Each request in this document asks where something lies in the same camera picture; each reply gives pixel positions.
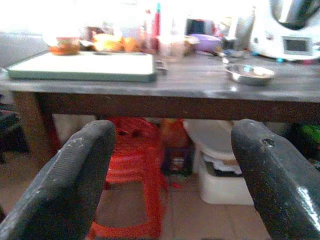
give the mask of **floor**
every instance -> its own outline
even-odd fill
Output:
[[[0,204],[8,213],[37,171],[28,154],[8,153],[6,161],[0,164]],[[205,203],[200,198],[196,176],[172,176],[168,180],[171,185],[180,183],[182,188],[169,188],[161,240],[270,239],[253,206]],[[129,226],[143,222],[144,212],[141,184],[117,184],[103,192],[96,219],[109,226]]]

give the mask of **metal bowl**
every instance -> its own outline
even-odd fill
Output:
[[[275,72],[261,66],[229,65],[225,70],[233,81],[251,86],[266,86],[275,76]]]

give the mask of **white cutting board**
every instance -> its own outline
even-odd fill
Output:
[[[56,56],[48,52],[10,66],[13,79],[150,82],[156,78],[154,58],[145,53]]]

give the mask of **wooden table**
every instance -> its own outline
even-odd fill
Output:
[[[43,166],[56,152],[52,114],[312,122],[320,119],[320,66],[249,57],[242,63],[276,72],[268,86],[228,79],[219,57],[194,55],[168,65],[150,83],[9,79],[31,153]]]

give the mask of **red plastic stool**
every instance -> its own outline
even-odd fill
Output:
[[[130,227],[108,227],[95,221],[87,236],[101,238],[158,238],[162,230],[165,205],[161,201],[161,189],[168,197],[168,185],[161,172],[164,147],[160,131],[144,118],[113,117],[116,128],[116,144],[106,176],[108,183],[143,183],[146,222]]]

